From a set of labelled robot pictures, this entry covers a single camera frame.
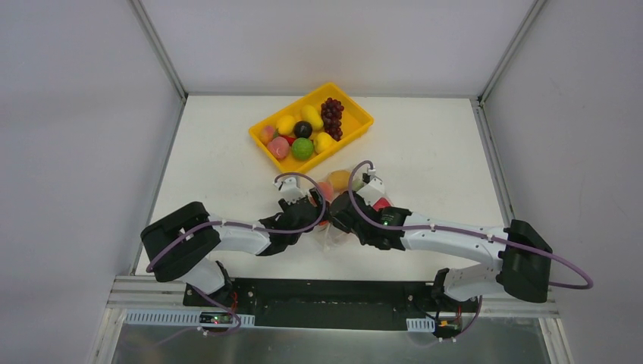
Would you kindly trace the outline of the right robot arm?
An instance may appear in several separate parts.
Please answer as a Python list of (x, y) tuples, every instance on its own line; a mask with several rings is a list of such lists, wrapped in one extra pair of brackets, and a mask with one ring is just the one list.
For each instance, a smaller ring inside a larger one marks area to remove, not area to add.
[(432, 251), (472, 260), (468, 268), (438, 271), (430, 291), (439, 310), (472, 297), (504, 291), (530, 303), (547, 301), (552, 252), (526, 221), (509, 227), (475, 227), (432, 220), (408, 209), (374, 209), (358, 195), (342, 193), (330, 205), (333, 227), (380, 250)]

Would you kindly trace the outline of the green cabbage ball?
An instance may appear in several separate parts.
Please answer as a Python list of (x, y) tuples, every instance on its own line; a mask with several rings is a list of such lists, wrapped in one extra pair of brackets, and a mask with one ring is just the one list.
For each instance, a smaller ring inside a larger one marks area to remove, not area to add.
[(306, 161), (314, 154), (315, 147), (310, 139), (297, 138), (293, 141), (290, 151), (296, 160)]

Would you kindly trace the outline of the peach from bag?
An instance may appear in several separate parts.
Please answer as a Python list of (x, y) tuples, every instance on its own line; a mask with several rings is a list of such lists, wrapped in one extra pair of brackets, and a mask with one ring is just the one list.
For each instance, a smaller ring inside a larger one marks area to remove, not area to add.
[(320, 181), (318, 182), (318, 187), (325, 200), (328, 202), (332, 202), (334, 199), (334, 188), (332, 187), (332, 185), (328, 182)]

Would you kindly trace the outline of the clear zip top bag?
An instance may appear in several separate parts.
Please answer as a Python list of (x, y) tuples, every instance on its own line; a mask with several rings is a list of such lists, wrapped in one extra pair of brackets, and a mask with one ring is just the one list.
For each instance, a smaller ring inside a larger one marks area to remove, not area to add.
[[(354, 199), (362, 208), (363, 212), (370, 217), (370, 219), (377, 221), (378, 220), (378, 213), (380, 211), (375, 211), (371, 206), (367, 206), (364, 202), (364, 200), (357, 195), (357, 190), (362, 187), (362, 174), (366, 172), (368, 169), (374, 169), (373, 167), (367, 167), (364, 171), (358, 171), (354, 176), (350, 175), (350, 187), (348, 190), (345, 190), (344, 192), (352, 192)], [(320, 181), (325, 181), (327, 182), (327, 174), (324, 178), (322, 178)], [(334, 192), (334, 199), (338, 197), (342, 193), (336, 193)], [(341, 245), (344, 245), (349, 241), (349, 239), (352, 237), (353, 234), (348, 234), (344, 233), (343, 231), (335, 228), (332, 226), (330, 222), (330, 205), (332, 202), (327, 203), (327, 221), (324, 224), (318, 225), (318, 227), (314, 228), (315, 232), (315, 239), (318, 241), (318, 243), (322, 246), (322, 249), (325, 251), (329, 251), (333, 248), (339, 247)]]

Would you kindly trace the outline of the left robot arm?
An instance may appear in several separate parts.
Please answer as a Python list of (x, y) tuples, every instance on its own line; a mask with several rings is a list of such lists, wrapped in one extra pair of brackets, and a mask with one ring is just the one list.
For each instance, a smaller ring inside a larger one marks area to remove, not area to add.
[(190, 202), (145, 227), (140, 238), (149, 258), (147, 272), (158, 282), (182, 281), (202, 291), (212, 306), (231, 297), (229, 276), (213, 251), (273, 256), (294, 245), (325, 218), (325, 201), (311, 189), (299, 199), (279, 200), (281, 211), (258, 221), (224, 221), (210, 215), (202, 202)]

